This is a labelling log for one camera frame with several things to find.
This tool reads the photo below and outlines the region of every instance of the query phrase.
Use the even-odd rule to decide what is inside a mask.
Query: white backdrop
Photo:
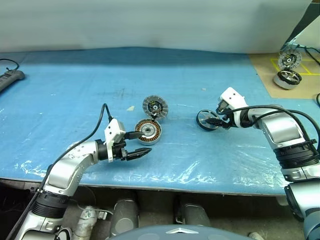
[[[277,52],[311,0],[0,0],[0,52]]]

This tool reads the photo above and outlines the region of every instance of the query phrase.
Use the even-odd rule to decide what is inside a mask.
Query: black cable
[[[320,107],[319,97],[320,97],[320,93],[318,93],[318,94],[316,95],[315,101],[316,101],[316,104],[318,104],[318,106]]]
[[[320,53],[320,51],[314,47],[300,46],[300,44],[298,44],[296,47],[301,48],[301,49],[313,49],[313,50],[317,51],[318,53]]]
[[[305,48],[304,50],[320,66],[320,62],[308,51],[308,49]]]
[[[88,135],[86,136],[84,139],[82,139],[81,141],[77,142],[76,144],[72,145],[71,147],[69,147],[66,151],[64,151],[54,162],[53,164],[51,164],[49,166],[49,168],[47,169],[46,171],[46,174],[39,186],[39,191],[42,190],[42,188],[44,187],[48,177],[49,177],[49,174],[53,168],[53,166],[58,162],[60,161],[67,153],[69,153],[72,149],[74,149],[75,147],[79,146],[80,144],[82,144],[83,142],[87,141],[89,138],[91,138],[95,133],[96,131],[98,130],[100,124],[101,124],[101,121],[102,121],[102,118],[103,118],[103,115],[104,115],[104,111],[106,109],[106,112],[108,114],[108,119],[109,119],[109,122],[113,119],[113,117],[110,115],[110,112],[109,112],[109,108],[108,108],[108,105],[106,103],[104,103],[102,105],[102,108],[101,108],[101,112],[100,112],[100,116],[99,116],[99,119],[98,119],[98,122],[94,128],[94,130]],[[35,194],[33,195],[32,199],[30,200],[29,204],[26,206],[26,208],[24,209],[23,213],[21,214],[21,216],[19,217],[18,221],[15,223],[15,225],[13,226],[13,228],[11,229],[10,233],[8,234],[8,236],[6,237],[5,240],[11,240],[13,235],[16,233],[16,231],[18,230],[18,228],[20,227],[22,221],[25,219],[26,215],[28,214],[29,210],[31,209],[31,207],[33,206],[38,194],[39,194],[39,191],[36,191]]]
[[[1,214],[6,214],[6,213],[11,212],[11,211],[22,212],[24,209],[25,209],[24,203],[23,202],[18,202],[15,205],[13,205],[11,208],[7,209],[7,210],[0,209],[0,215]]]
[[[0,58],[0,61],[9,61],[9,62],[12,62],[12,63],[15,63],[15,64],[16,64],[15,69],[9,69],[9,68],[6,67],[5,69],[7,69],[8,71],[9,71],[9,70],[17,70],[17,69],[20,67],[19,63],[17,63],[17,62],[14,61],[14,60],[8,59],[8,58]]]
[[[308,136],[308,133],[305,129],[305,127],[303,126],[303,124],[301,123],[301,121],[299,120],[299,118],[297,116],[295,116],[293,113],[291,113],[289,110],[287,109],[284,109],[282,107],[279,107],[279,106],[272,106],[272,105],[254,105],[254,106],[245,106],[245,107],[240,107],[240,108],[236,108],[236,109],[233,109],[233,110],[228,110],[226,112],[220,112],[219,109],[217,108],[216,109],[216,113],[218,115],[229,115],[231,113],[234,113],[234,112],[238,112],[238,111],[242,111],[242,110],[250,110],[250,109],[275,109],[275,110],[278,110],[278,111],[281,111],[281,112],[284,112],[286,114],[288,114],[290,117],[292,117],[296,123],[299,125],[302,133],[303,133],[303,136],[305,138],[306,141],[310,141],[310,138]]]
[[[314,47],[300,46],[299,44],[296,47],[304,49],[304,51],[320,66],[320,62],[308,51],[308,49],[313,49],[320,54],[320,51],[318,49]]]
[[[317,122],[311,117],[309,116],[308,114],[306,114],[305,112],[303,111],[297,111],[297,110],[288,110],[290,111],[291,113],[294,113],[294,114],[299,114],[299,115],[302,115],[304,116],[306,119],[308,119],[312,125],[314,126],[315,130],[316,130],[316,133],[318,135],[318,147],[317,147],[317,151],[320,152],[320,127],[319,125],[317,124]],[[266,117],[266,116],[270,116],[272,114],[278,114],[278,113],[282,113],[282,111],[272,111],[272,112],[268,112],[268,113],[265,113],[259,117],[257,117],[253,123],[251,124],[251,126],[255,125],[260,119]]]

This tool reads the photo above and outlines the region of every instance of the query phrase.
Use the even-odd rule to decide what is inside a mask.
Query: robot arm
[[[100,139],[85,141],[70,150],[52,167],[32,209],[19,228],[16,240],[60,239],[57,232],[61,228],[69,198],[74,195],[88,167],[105,159],[109,163],[114,159],[137,159],[151,151],[151,148],[146,147],[133,152],[125,150],[126,139],[139,138],[143,133],[125,132],[123,124],[115,118],[110,120],[104,134],[105,142]]]
[[[232,112],[239,108],[246,109]],[[281,165],[285,180],[292,182],[284,188],[290,208],[293,214],[304,220],[305,238],[317,240],[320,238],[320,161],[313,146],[316,141],[309,140],[287,113],[277,111],[268,115],[275,111],[267,107],[249,108],[244,97],[229,87],[220,96],[217,108],[217,112],[226,114],[223,119],[229,119],[229,122],[212,119],[211,123],[226,129],[247,128],[255,123],[253,127],[262,130]]]

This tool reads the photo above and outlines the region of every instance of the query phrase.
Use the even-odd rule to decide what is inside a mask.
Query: cardboard
[[[309,52],[320,61],[319,53],[311,49]],[[320,66],[306,53],[302,53],[301,64],[294,69],[301,75],[302,81],[296,88],[291,90],[283,89],[273,82],[274,76],[280,71],[278,53],[249,54],[249,57],[272,98],[314,99],[320,93]]]

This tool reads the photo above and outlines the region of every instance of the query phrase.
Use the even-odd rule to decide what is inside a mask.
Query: blue tablecloth
[[[311,99],[271,98],[245,54],[156,48],[3,53],[21,63],[21,80],[0,93],[0,178],[40,181],[71,143],[96,125],[103,103],[132,131],[147,118],[142,102],[159,95],[169,106],[162,136],[137,160],[101,161],[82,184],[205,193],[284,195],[278,161],[260,130],[201,129],[198,111],[216,109],[233,87],[249,105],[281,104],[319,121]],[[0,69],[7,62],[0,62]],[[307,122],[309,135],[316,137]],[[92,138],[104,139],[107,118]],[[127,150],[142,147],[127,141]]]

